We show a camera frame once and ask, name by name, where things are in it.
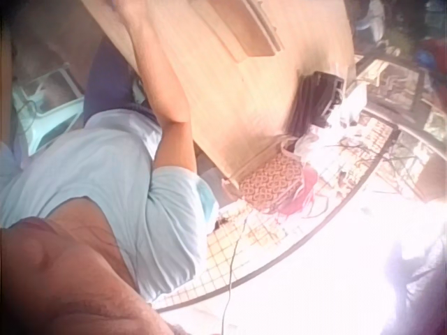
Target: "black object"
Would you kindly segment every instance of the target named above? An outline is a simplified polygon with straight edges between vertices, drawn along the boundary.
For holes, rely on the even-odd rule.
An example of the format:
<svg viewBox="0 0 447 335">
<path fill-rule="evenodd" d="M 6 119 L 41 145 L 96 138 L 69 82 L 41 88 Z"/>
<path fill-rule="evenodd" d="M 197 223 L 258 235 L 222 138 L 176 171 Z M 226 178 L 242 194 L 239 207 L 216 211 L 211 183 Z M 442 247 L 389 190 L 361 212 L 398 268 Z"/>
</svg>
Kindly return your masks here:
<svg viewBox="0 0 447 335">
<path fill-rule="evenodd" d="M 343 85 L 342 78 L 320 71 L 302 78 L 295 99 L 289 133 L 302 137 L 312 124 L 326 128 L 334 106 L 343 101 Z"/>
</svg>

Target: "tiled floor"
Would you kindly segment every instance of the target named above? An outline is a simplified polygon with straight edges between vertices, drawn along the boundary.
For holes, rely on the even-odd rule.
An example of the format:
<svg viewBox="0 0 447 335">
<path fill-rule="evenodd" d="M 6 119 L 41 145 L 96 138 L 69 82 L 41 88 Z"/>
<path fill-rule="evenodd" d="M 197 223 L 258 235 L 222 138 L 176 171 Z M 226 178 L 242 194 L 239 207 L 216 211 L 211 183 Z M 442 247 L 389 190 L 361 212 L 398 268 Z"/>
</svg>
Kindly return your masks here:
<svg viewBox="0 0 447 335">
<path fill-rule="evenodd" d="M 362 122 L 366 133 L 360 141 L 361 146 L 343 139 L 339 145 L 329 148 L 334 151 L 336 159 L 319 168 L 321 173 L 314 187 L 313 207 L 306 208 L 305 214 L 289 217 L 261 214 L 242 200 L 226 207 L 221 215 L 227 218 L 227 222 L 208 237 L 206 271 L 177 292 L 159 298 L 154 307 L 170 308 L 196 298 L 209 297 L 225 288 L 229 284 L 231 259 L 239 238 L 233 262 L 233 283 L 278 258 L 309 234 L 359 182 L 391 134 L 390 127 L 375 119 L 364 117 Z M 340 178 L 341 171 L 345 175 L 343 179 Z"/>
</svg>

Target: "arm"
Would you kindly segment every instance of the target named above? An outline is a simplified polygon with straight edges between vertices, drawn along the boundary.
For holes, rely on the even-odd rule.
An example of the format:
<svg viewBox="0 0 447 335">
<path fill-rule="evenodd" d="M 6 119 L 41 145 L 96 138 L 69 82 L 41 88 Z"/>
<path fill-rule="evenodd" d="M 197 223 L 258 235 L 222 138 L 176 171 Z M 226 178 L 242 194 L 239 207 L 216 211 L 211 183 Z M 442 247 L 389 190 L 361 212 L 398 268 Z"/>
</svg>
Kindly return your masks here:
<svg viewBox="0 0 447 335">
<path fill-rule="evenodd" d="M 147 0 L 116 1 L 129 32 L 149 103 L 163 131 L 154 167 L 196 172 L 188 100 L 149 18 Z"/>
</svg>

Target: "dark blue pants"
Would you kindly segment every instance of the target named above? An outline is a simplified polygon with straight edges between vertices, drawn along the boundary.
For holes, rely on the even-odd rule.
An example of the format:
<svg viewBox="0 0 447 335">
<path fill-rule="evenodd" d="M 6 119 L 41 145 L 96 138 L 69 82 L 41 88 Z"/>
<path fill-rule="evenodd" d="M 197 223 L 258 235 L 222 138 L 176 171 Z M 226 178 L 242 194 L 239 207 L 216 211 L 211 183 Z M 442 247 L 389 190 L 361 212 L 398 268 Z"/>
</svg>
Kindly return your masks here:
<svg viewBox="0 0 447 335">
<path fill-rule="evenodd" d="M 116 109 L 134 110 L 156 122 L 147 100 L 139 105 L 133 99 L 135 78 L 137 76 L 127 61 L 105 37 L 91 65 L 85 90 L 84 124 L 99 112 Z"/>
</svg>

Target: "light blue shirt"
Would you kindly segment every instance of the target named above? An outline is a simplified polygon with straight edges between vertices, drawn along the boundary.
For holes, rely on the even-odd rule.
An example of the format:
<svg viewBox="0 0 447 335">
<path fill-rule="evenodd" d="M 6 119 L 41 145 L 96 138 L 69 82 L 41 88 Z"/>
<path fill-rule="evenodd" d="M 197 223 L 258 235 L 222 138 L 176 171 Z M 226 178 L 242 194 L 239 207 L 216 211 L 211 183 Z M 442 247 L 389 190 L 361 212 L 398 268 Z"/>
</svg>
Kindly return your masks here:
<svg viewBox="0 0 447 335">
<path fill-rule="evenodd" d="M 217 204 L 198 175 L 152 169 L 160 138 L 148 118 L 116 110 L 61 136 L 23 171 L 2 145 L 1 226 L 89 198 L 105 214 L 143 298 L 172 292 L 202 271 Z"/>
</svg>

